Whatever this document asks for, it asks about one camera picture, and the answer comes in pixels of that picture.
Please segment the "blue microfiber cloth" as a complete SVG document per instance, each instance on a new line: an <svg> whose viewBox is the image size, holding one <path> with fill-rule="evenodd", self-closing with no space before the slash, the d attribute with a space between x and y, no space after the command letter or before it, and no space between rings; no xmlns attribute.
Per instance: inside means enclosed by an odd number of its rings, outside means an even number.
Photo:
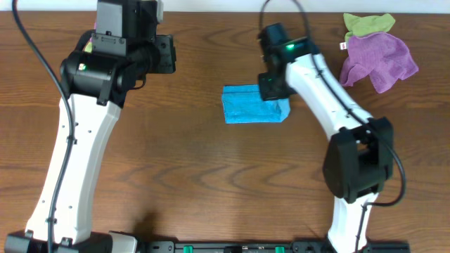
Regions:
<svg viewBox="0 0 450 253"><path fill-rule="evenodd" d="M290 114L288 98L263 101L259 86L225 86L221 95L227 124L281 123Z"/></svg>

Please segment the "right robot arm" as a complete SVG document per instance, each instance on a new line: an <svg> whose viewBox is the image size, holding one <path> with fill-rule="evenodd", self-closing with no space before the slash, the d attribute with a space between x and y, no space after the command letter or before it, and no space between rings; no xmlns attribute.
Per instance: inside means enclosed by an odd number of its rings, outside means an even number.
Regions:
<svg viewBox="0 0 450 253"><path fill-rule="evenodd" d="M258 42L267 68L258 76L262 100L299 95L328 139L322 171L335 199L327 239L335 252L359 252L367 246L369 204L392 176L392 125L348 95L309 37L290 39L276 23L259 32Z"/></svg>

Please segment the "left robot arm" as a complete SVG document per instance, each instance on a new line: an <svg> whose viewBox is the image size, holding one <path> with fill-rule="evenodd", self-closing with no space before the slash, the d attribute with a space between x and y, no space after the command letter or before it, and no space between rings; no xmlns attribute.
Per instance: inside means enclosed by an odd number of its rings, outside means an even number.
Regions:
<svg viewBox="0 0 450 253"><path fill-rule="evenodd" d="M161 1L99 1L86 31L53 74L61 94L58 133L39 201L24 230L10 233L6 252L144 252L135 236L95 233L92 207L108 139L127 93L148 74L171 74L171 35L158 34Z"/></svg>

